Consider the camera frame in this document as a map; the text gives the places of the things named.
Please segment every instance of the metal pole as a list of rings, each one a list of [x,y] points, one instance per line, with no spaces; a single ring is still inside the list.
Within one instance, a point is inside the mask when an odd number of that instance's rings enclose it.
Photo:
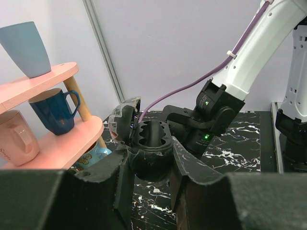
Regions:
[[[100,25],[97,12],[93,3],[93,0],[83,0],[86,12],[92,24],[93,31],[95,33],[100,51],[102,56],[104,57],[107,71],[109,72],[113,87],[115,89],[115,93],[117,95],[119,103],[122,103],[125,100],[124,94],[122,92],[121,86],[119,84],[110,54],[108,52],[105,38],[103,36],[102,27]]]

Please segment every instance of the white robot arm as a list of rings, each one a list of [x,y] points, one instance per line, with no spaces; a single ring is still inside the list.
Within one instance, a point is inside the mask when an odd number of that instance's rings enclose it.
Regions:
[[[170,122],[172,135],[192,154],[202,155],[212,137],[225,132],[259,72],[294,30],[292,67],[276,127],[287,136],[289,149],[296,148],[297,156],[291,159],[307,162],[307,0],[262,0],[259,12],[264,4],[265,12],[259,19],[256,14],[257,23],[253,20],[253,29],[240,49],[228,53],[233,59],[199,93],[195,109],[168,105],[162,112],[161,121]]]
[[[287,137],[283,155],[294,168],[295,165],[307,163],[306,16],[307,0],[273,1],[237,53],[236,59],[216,73],[212,81],[218,85],[217,79],[223,79],[225,92],[243,101],[259,72],[294,29],[289,81],[275,124]]]
[[[227,93],[245,100],[259,72],[289,33],[306,16],[307,0],[273,1],[237,53],[236,59],[213,76],[213,83],[220,86],[223,81]]]

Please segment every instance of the marble surface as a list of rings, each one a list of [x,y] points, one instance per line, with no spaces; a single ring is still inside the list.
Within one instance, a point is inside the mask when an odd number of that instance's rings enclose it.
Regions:
[[[150,111],[144,120],[157,119],[159,112]],[[107,119],[102,134],[107,147],[115,150]],[[220,173],[260,171],[260,114],[240,113],[226,133],[215,137],[202,159]],[[135,177],[132,201],[132,230],[177,230],[176,216],[171,211],[170,189],[166,182],[154,184]]]

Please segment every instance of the pink mug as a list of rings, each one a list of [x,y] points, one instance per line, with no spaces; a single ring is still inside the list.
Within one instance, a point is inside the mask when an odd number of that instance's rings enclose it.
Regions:
[[[38,152],[37,139],[20,111],[0,114],[0,156],[19,166],[32,160]]]

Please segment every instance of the shelf leg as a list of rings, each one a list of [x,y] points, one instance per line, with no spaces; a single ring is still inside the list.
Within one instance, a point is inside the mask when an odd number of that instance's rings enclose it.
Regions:
[[[64,81],[64,84],[65,84],[66,89],[68,91],[75,90],[79,94],[81,105],[80,105],[80,107],[78,109],[78,112],[80,114],[80,117],[81,117],[82,121],[90,120],[92,118],[91,112],[88,109],[87,104],[85,103],[85,100],[83,98],[83,95],[82,95],[82,93],[80,91],[80,88],[79,88],[75,78],[72,76],[72,77],[66,79]],[[77,101],[76,96],[71,94],[71,98],[72,98],[73,103],[77,106],[78,105],[78,101]],[[97,141],[98,141],[100,147],[106,148],[106,144],[105,144],[104,140],[102,139],[102,137],[100,137]]]

